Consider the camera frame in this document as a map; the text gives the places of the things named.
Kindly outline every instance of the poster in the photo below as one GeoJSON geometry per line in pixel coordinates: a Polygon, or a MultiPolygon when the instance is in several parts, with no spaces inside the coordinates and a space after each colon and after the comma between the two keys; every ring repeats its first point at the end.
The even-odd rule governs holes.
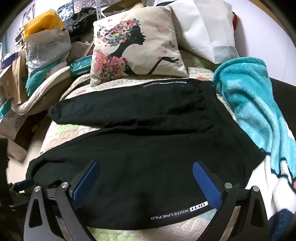
{"type": "MultiPolygon", "coordinates": [[[[80,12],[83,7],[93,7],[96,8],[96,0],[73,0],[74,2],[74,13],[80,12]]],[[[106,6],[102,0],[98,0],[99,4],[102,6],[106,6]]]]}
{"type": "Polygon", "coordinates": [[[28,22],[30,22],[34,18],[35,14],[35,4],[33,4],[28,11],[24,13],[24,16],[22,18],[22,25],[24,26],[28,22]]]}
{"type": "Polygon", "coordinates": [[[70,0],[65,5],[60,6],[57,10],[57,14],[63,22],[71,18],[74,14],[73,0],[70,0]]]}

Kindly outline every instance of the floor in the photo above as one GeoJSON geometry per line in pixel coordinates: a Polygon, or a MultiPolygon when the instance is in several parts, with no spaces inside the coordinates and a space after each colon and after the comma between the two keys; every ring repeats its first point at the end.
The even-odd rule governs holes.
{"type": "Polygon", "coordinates": [[[35,135],[33,136],[27,150],[28,155],[23,162],[19,162],[13,158],[10,159],[7,169],[8,183],[16,183],[26,179],[26,172],[29,166],[29,162],[40,156],[39,152],[50,123],[51,119],[49,117],[46,117],[46,119],[44,119],[44,122],[41,124],[41,126],[38,128],[35,135]]]}

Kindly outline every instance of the white wall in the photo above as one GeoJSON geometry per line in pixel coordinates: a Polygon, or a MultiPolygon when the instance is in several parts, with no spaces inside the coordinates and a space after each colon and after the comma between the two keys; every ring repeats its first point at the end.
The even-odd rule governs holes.
{"type": "Polygon", "coordinates": [[[24,13],[35,3],[35,15],[34,17],[39,16],[40,14],[44,13],[49,9],[57,10],[60,6],[66,4],[69,0],[34,0],[32,3],[28,5],[26,9],[24,9],[13,21],[10,27],[7,30],[7,46],[8,52],[15,51],[14,46],[14,38],[15,35],[18,33],[19,27],[22,25],[22,18],[24,13]]]}

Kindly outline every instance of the metal screw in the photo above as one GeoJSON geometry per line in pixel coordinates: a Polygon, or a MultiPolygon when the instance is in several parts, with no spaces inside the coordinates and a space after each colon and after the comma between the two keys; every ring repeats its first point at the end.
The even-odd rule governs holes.
{"type": "Polygon", "coordinates": [[[34,191],[35,191],[35,192],[39,192],[40,189],[41,189],[41,187],[40,187],[40,186],[37,186],[37,187],[34,188],[34,191]]]}
{"type": "Polygon", "coordinates": [[[254,187],[253,187],[253,190],[254,190],[255,192],[258,192],[258,191],[259,191],[259,187],[254,186],[254,187]]]}
{"type": "Polygon", "coordinates": [[[69,183],[67,183],[67,182],[64,182],[64,183],[61,184],[62,188],[67,188],[68,186],[69,186],[69,183]]]}
{"type": "Polygon", "coordinates": [[[228,189],[232,188],[232,184],[231,184],[231,183],[225,183],[224,185],[225,185],[225,187],[228,188],[228,189]]]}

